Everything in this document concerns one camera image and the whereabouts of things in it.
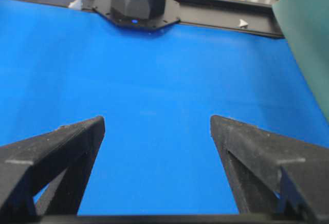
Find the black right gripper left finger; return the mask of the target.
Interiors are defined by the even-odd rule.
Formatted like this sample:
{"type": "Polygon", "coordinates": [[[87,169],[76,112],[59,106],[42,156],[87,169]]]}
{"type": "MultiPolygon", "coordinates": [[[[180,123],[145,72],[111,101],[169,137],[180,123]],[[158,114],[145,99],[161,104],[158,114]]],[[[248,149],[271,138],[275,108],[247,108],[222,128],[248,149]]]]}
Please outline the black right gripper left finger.
{"type": "Polygon", "coordinates": [[[1,216],[76,215],[104,134],[96,116],[1,146],[1,216]]]}

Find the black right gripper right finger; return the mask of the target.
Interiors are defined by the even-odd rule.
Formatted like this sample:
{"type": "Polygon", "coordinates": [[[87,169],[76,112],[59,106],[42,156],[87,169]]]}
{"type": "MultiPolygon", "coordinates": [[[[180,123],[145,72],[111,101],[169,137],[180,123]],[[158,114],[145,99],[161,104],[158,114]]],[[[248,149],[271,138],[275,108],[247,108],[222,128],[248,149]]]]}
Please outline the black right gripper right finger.
{"type": "Polygon", "coordinates": [[[328,220],[328,149],[213,115],[211,137],[240,213],[328,220]]]}

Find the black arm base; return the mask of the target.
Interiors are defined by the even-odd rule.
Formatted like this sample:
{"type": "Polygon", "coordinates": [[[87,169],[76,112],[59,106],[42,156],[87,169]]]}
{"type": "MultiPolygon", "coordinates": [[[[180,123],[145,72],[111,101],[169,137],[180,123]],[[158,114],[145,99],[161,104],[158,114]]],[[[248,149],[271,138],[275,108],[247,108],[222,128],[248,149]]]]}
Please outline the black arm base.
{"type": "Polygon", "coordinates": [[[93,10],[119,27],[153,31],[180,21],[175,0],[94,0],[93,10]]]}

